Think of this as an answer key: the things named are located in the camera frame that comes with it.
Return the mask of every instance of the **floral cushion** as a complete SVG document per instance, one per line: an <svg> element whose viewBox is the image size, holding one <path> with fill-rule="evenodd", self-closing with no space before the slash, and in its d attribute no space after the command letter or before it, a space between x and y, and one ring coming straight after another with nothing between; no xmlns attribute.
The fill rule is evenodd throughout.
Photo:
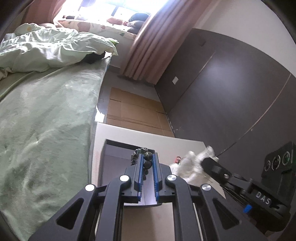
<svg viewBox="0 0 296 241"><path fill-rule="evenodd" d="M73 28L78 32L89 32L100 35L104 31L117 33L127 39L135 39L136 34L130 33L127 30L129 27L124 25L111 24L105 21L88 22L76 19L63 19L58 22L65 28Z"/></svg>

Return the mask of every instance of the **silver screw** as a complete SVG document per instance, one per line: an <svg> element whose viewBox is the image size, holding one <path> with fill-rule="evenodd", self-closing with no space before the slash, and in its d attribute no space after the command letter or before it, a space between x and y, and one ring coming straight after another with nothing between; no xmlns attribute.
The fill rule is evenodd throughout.
<svg viewBox="0 0 296 241"><path fill-rule="evenodd" d="M129 180L129 176L128 175L122 175L122 176L120 176L120 181L122 181L122 182L126 182L126 181L128 181Z"/></svg>
<svg viewBox="0 0 296 241"><path fill-rule="evenodd" d="M94 185L92 184L88 184L85 186L85 190L87 190L88 192L91 192L94 190Z"/></svg>
<svg viewBox="0 0 296 241"><path fill-rule="evenodd" d="M209 191L209 190L211 190L211 186L209 184L204 184L204 185L202 185L202 189L205 191Z"/></svg>
<svg viewBox="0 0 296 241"><path fill-rule="evenodd" d="M171 174L171 175L168 175L168 176L167 176L167 179L168 179L169 181L174 181L174 180L177 179L177 177L176 177L175 175Z"/></svg>

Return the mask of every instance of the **open box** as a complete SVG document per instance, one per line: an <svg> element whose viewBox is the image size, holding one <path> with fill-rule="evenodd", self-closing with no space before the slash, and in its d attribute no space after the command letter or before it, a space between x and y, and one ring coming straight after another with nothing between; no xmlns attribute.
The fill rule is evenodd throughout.
<svg viewBox="0 0 296 241"><path fill-rule="evenodd" d="M100 157L98 186L108 185L112 179L124 175L126 168L131 165L131 155L139 148L141 147L106 139ZM149 207L158 205L155 200L152 168L149 169L143 182L141 201L124 205Z"/></svg>

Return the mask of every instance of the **triangular cutout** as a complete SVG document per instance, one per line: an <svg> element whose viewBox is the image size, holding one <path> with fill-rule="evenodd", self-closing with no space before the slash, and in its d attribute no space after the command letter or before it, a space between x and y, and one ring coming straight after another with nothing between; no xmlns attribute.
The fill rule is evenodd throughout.
<svg viewBox="0 0 296 241"><path fill-rule="evenodd" d="M83 198L79 198L66 212L62 214L62 216L59 217L57 225L66 229L73 229L83 201Z"/></svg>
<svg viewBox="0 0 296 241"><path fill-rule="evenodd" d="M213 203L224 229L239 225L239 220L218 199L213 199Z"/></svg>

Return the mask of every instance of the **white table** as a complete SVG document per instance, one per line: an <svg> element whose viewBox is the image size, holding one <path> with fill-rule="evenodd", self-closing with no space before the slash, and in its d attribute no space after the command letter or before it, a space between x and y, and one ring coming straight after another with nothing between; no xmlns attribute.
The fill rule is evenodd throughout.
<svg viewBox="0 0 296 241"><path fill-rule="evenodd" d="M177 156L183 157L188 151L196 154L205 149L203 142L159 136L117 126L97 123L91 182L97 185L101 151L106 139L130 145L147 147L158 153L159 162L170 165ZM210 179L208 183L222 196L222 188ZM150 208L125 208L122 225L122 241L173 241L174 223L171 203Z"/></svg>

